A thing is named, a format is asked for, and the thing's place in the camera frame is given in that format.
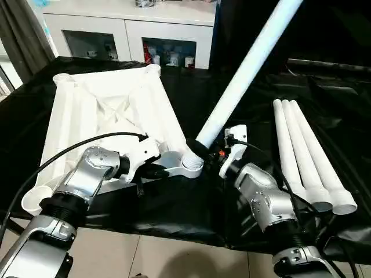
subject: black tablecloth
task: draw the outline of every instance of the black tablecloth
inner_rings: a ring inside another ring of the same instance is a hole
[[[0,103],[0,211],[6,210],[20,184],[40,163],[56,90],[52,77],[62,72],[80,74],[142,66],[137,62],[59,57]],[[162,83],[186,137],[197,136],[231,77],[200,69],[162,68]],[[246,124],[248,141],[279,162],[272,101],[298,101],[358,204],[358,210],[350,215],[325,214],[318,229],[314,220],[307,221],[307,230],[312,237],[320,234],[318,244],[331,258],[347,260],[338,244],[340,238],[353,259],[363,264],[371,264],[367,255],[371,252],[370,89],[367,83],[343,79],[259,76],[226,124]],[[248,148],[244,159],[271,170],[269,161],[252,149]],[[172,177],[145,184],[144,190],[143,197],[137,197],[135,187],[99,195],[86,226],[237,250],[272,251],[246,201],[217,175],[204,171],[194,180]],[[30,217],[21,209],[20,201],[14,215]]]

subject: floor tile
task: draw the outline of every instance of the floor tile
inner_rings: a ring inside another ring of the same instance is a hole
[[[350,268],[350,266],[349,266],[349,264],[347,262],[334,262],[334,263],[341,270],[341,272],[344,273],[344,275],[346,276],[346,278],[353,278],[352,269]],[[355,266],[357,267],[357,271],[358,271],[359,277],[360,278],[363,278],[361,266],[358,265],[358,264],[356,264]]]
[[[249,252],[250,278],[277,278],[272,255]]]
[[[359,265],[364,278],[371,277],[371,265]]]
[[[222,247],[141,236],[130,276],[139,273],[149,278],[248,278],[248,255]]]
[[[128,277],[139,237],[80,228],[70,250],[74,264],[68,278]]]
[[[0,248],[0,260],[2,260],[2,258],[9,251],[11,246],[13,246],[13,244],[16,242],[17,239],[18,239],[18,235],[16,235],[15,233],[9,230],[6,230],[2,244],[1,244],[1,248]]]

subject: grey curtain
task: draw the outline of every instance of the grey curtain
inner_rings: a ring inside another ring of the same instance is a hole
[[[0,0],[0,38],[24,83],[54,59],[27,0]]]

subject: white countertop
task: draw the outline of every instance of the white countertop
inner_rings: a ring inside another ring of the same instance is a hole
[[[164,1],[138,8],[134,0],[59,0],[42,13],[214,26],[216,1]]]

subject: white plastic pipe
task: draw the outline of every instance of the white plastic pipe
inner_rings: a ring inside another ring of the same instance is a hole
[[[260,31],[196,140],[209,148],[223,128],[261,66],[271,53],[303,0],[280,0]],[[188,151],[182,158],[186,168],[202,167],[203,160]]]
[[[332,211],[335,214],[340,215],[353,213],[357,209],[357,204],[352,195],[343,187],[338,175],[314,135],[312,128],[308,124],[297,102],[291,101],[290,106],[295,114],[297,122],[299,123],[301,133],[304,136],[305,143],[308,146],[321,181],[330,193],[333,204]]]
[[[280,100],[273,101],[274,119],[276,123],[279,159],[281,161],[282,172],[285,175],[292,191],[307,200],[305,188],[301,184],[299,170],[297,168],[294,150],[292,148],[285,114],[283,113]]]
[[[304,137],[301,134],[299,125],[297,124],[291,110],[290,102],[288,100],[283,100],[282,106],[290,133],[291,143],[294,148],[296,162],[300,170],[301,179],[305,189],[307,190],[308,201],[318,211],[331,210],[332,203],[330,194],[322,185],[312,157],[307,145],[305,144]]]

